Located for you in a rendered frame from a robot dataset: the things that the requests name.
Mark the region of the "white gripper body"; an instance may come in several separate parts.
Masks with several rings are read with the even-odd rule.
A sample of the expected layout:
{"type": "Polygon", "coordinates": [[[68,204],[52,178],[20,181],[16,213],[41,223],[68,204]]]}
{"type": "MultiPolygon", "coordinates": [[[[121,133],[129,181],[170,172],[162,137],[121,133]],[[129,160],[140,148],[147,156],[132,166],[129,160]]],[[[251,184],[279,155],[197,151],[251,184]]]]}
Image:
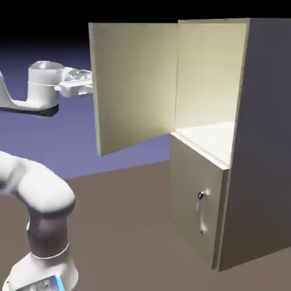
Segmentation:
{"type": "Polygon", "coordinates": [[[93,93],[91,81],[64,81],[54,87],[63,97],[77,98],[87,97],[93,93]]]}

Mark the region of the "cream cabinet door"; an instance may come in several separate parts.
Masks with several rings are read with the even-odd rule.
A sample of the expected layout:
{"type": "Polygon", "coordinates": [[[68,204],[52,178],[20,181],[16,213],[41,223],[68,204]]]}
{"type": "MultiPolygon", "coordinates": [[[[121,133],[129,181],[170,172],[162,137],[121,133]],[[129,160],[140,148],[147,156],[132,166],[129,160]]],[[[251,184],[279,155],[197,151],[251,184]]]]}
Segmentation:
{"type": "Polygon", "coordinates": [[[89,23],[100,156],[173,131],[177,36],[174,23],[89,23]]]}
{"type": "Polygon", "coordinates": [[[217,269],[228,166],[177,132],[171,134],[169,163],[169,215],[207,266],[217,269]]]}

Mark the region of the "cream closed cabinet door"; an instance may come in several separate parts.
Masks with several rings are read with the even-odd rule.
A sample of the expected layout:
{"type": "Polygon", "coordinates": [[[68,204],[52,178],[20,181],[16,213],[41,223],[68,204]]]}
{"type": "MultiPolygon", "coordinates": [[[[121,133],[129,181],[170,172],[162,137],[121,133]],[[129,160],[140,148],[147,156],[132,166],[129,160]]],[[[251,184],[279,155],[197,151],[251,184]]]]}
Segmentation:
{"type": "Polygon", "coordinates": [[[169,163],[169,215],[207,266],[217,269],[228,166],[177,132],[171,134],[169,163]]]}

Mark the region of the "cream painted cabinet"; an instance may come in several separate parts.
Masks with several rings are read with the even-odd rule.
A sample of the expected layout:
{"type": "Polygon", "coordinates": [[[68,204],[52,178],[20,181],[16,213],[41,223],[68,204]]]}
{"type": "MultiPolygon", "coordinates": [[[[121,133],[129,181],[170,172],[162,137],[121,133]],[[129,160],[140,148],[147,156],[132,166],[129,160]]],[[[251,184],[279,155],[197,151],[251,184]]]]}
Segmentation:
{"type": "Polygon", "coordinates": [[[214,270],[291,246],[291,19],[180,21],[174,125],[228,166],[214,270]]]}

